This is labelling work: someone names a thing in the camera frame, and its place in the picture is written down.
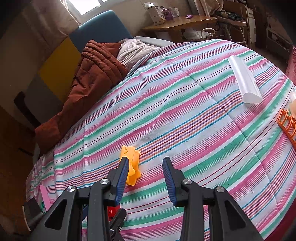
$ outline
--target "white box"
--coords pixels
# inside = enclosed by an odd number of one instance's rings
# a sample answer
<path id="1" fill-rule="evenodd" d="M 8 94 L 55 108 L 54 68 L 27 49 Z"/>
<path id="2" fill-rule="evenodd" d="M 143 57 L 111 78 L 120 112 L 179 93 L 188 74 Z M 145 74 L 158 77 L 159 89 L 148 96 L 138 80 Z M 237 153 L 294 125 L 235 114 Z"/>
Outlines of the white box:
<path id="1" fill-rule="evenodd" d="M 157 2 L 148 4 L 147 11 L 155 25 L 159 25 L 165 22 L 165 17 Z"/>
<path id="2" fill-rule="evenodd" d="M 251 43 L 255 43 L 256 42 L 256 24 L 255 24 L 253 10 L 250 8 L 247 8 L 247 12 L 248 12 Z"/>

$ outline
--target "white pillow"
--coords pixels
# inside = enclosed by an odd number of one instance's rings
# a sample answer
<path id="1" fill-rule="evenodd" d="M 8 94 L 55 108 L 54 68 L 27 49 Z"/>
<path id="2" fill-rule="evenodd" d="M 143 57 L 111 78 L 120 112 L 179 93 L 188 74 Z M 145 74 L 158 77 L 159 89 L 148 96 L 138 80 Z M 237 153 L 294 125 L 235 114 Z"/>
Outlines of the white pillow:
<path id="1" fill-rule="evenodd" d="M 130 71 L 143 57 L 159 49 L 154 45 L 143 43 L 139 39 L 124 39 L 121 42 L 117 59 Z"/>

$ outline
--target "wooden table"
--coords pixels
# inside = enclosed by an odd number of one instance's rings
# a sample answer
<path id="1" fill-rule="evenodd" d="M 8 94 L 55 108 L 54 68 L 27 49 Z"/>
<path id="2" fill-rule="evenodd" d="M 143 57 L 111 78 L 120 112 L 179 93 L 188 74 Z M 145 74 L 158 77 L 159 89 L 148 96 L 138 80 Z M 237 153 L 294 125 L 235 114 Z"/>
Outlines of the wooden table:
<path id="1" fill-rule="evenodd" d="M 184 16 L 168 20 L 160 25 L 150 25 L 142 29 L 148 37 L 155 38 L 155 32 L 168 32 L 174 43 L 183 42 L 181 29 L 198 27 L 204 23 L 216 23 L 217 18 L 194 15 L 193 18 L 185 18 Z"/>

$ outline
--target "yellow plastic object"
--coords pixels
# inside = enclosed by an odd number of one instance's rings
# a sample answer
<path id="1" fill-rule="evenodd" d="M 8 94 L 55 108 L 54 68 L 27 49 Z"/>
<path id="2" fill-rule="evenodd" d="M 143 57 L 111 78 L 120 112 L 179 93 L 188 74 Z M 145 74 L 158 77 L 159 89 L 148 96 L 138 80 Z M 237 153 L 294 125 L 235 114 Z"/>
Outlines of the yellow plastic object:
<path id="1" fill-rule="evenodd" d="M 72 86 L 81 53 L 67 37 L 38 71 L 40 78 L 63 103 Z"/>
<path id="2" fill-rule="evenodd" d="M 139 171 L 140 151 L 135 150 L 134 146 L 123 146 L 121 148 L 120 161 L 123 156 L 126 156 L 129 161 L 129 170 L 126 184 L 134 186 L 137 179 L 141 177 L 141 173 Z"/>

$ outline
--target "white tube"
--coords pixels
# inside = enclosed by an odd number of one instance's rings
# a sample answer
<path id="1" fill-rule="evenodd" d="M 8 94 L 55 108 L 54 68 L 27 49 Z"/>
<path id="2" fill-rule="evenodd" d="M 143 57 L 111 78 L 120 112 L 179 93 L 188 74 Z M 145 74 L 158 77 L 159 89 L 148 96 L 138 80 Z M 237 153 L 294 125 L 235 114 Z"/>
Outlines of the white tube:
<path id="1" fill-rule="evenodd" d="M 248 104 L 259 104 L 262 102 L 262 96 L 256 84 L 252 72 L 248 69 L 246 63 L 237 56 L 231 55 L 229 63 L 234 72 L 234 76 L 239 86 L 242 101 Z"/>
<path id="2" fill-rule="evenodd" d="M 290 94 L 289 94 L 289 97 L 290 97 L 290 103 L 293 103 L 294 100 L 296 100 L 296 91 L 295 90 L 291 90 L 290 91 Z"/>

